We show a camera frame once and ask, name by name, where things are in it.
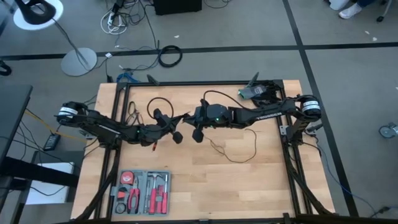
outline black box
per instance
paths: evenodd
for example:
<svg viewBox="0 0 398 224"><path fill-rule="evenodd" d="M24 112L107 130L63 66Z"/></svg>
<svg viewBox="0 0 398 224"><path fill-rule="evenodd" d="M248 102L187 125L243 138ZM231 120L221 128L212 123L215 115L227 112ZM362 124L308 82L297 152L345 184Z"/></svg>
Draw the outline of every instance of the black box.
<svg viewBox="0 0 398 224"><path fill-rule="evenodd" d="M201 11L201 0L154 0L157 15Z"/></svg>

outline white shoe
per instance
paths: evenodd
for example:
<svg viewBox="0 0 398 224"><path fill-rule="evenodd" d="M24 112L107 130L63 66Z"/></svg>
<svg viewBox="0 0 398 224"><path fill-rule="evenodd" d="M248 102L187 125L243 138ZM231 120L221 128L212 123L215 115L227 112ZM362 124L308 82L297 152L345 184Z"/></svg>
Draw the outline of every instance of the white shoe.
<svg viewBox="0 0 398 224"><path fill-rule="evenodd" d="M351 7L341 11L338 15L343 19L349 19L361 11L362 7L355 3Z"/></svg>

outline lamp base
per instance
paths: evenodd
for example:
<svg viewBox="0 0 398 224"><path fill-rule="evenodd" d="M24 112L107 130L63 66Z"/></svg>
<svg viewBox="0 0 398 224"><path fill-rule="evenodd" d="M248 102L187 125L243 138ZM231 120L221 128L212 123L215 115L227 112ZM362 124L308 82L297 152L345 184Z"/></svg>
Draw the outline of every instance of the lamp base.
<svg viewBox="0 0 398 224"><path fill-rule="evenodd" d="M81 57L78 58L78 54L75 50L69 51L61 62L62 71L70 76L80 76L90 72L95 65L97 64L97 54L94 50L83 47L78 49L81 55L85 58L85 60Z"/></svg>

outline white label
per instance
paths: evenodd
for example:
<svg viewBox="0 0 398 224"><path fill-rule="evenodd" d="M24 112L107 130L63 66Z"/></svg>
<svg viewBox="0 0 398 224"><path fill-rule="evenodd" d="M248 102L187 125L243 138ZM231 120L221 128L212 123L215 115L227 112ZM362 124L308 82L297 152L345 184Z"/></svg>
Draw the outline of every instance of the white label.
<svg viewBox="0 0 398 224"><path fill-rule="evenodd" d="M60 112L58 115L69 115L69 114L77 114L77 110L72 108L61 107Z"/></svg>
<svg viewBox="0 0 398 224"><path fill-rule="evenodd" d="M306 106L303 108L303 112L306 110L310 110L310 109L318 109L320 110L321 108L318 105L310 105L310 106Z"/></svg>
<svg viewBox="0 0 398 224"><path fill-rule="evenodd" d="M260 117L256 118L256 120L259 121L259 120L262 120L262 119L273 118L273 117L280 116L280 115L282 115L281 112L273 113L273 114L269 114L269 115L260 116Z"/></svg>
<svg viewBox="0 0 398 224"><path fill-rule="evenodd" d="M261 87L257 87L254 89L255 94L261 94L262 93L262 88Z"/></svg>
<svg viewBox="0 0 398 224"><path fill-rule="evenodd" d="M317 101L308 101L308 102L303 103L303 106L308 106L308 105L318 105L318 102Z"/></svg>
<svg viewBox="0 0 398 224"><path fill-rule="evenodd" d="M101 127L101 128L107 129L108 131L112 131L113 133L120 134L119 131L115 131L115 130L110 129L110 128L108 128L108 127L105 127L105 126L103 126L103 125L98 125L98 126Z"/></svg>

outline black floor stripe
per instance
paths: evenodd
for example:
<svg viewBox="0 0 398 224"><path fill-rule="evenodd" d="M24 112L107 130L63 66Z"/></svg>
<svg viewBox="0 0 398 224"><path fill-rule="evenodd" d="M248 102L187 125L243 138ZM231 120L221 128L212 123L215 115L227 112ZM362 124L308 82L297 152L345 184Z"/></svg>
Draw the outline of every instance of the black floor stripe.
<svg viewBox="0 0 398 224"><path fill-rule="evenodd" d="M212 52L244 52L244 51L268 51L268 50L330 50L330 49L369 49L383 47L398 47L398 42L374 43L374 44L326 44L326 45L268 45L268 46L234 46L234 47L200 47L181 49L185 54L191 53L212 53ZM156 50L140 51L117 51L117 52L97 52L98 57L105 57L107 53L113 56L133 56L133 55L157 55ZM176 51L168 51L166 54L179 54ZM58 59L65 54L34 54L34 55L3 55L1 60L37 60L37 59Z"/></svg>
<svg viewBox="0 0 398 224"><path fill-rule="evenodd" d="M367 44L325 44L304 45L304 50L330 50L330 49L368 49L380 47L398 47L398 42L367 43Z"/></svg>
<svg viewBox="0 0 398 224"><path fill-rule="evenodd" d="M346 173L344 170L343 163L341 162L340 153L337 148L336 140L333 135L333 131L331 130L328 116L326 115L325 106L322 103L318 85L315 81L315 77L313 75L310 62L308 61L308 57L307 57L307 54L305 53L305 49L303 47L303 42L301 40L299 30L297 28L296 22L293 17L292 9L290 8L288 0L283 0L283 3L285 6L285 9L286 9L287 17L289 18L290 26L292 27L292 30L293 30L294 38L296 40L297 45L299 46L300 56L303 61L305 72L307 73L307 77L310 82L312 92L320 100L321 109L322 109L322 123L323 123L323 127L324 127L324 130L326 133L328 143L329 143L331 156L333 158L333 162L335 163L338 180L340 181L340 184L343 187L345 187L347 190L351 191L351 188L349 187L348 179L347 179L347 176L346 176ZM349 214L351 216L358 217L359 214L358 214L358 210L356 208L353 196L350 194L347 194L345 191L343 191L343 195L344 195L344 198L345 198L345 201L347 204Z"/></svg>
<svg viewBox="0 0 398 224"><path fill-rule="evenodd" d="M296 45L270 45L270 46L236 46L236 47L200 47L181 49L184 54L191 53L211 53L211 52L242 52L242 51L266 51L266 50L298 50ZM132 55L157 55L157 50L140 51L116 51L116 52L97 52L98 57L105 57L107 53L113 56L132 56ZM179 54L177 51L167 51L165 54ZM38 55L5 55L0 56L2 60L35 60L35 59L56 59L63 58L65 54L38 54Z"/></svg>

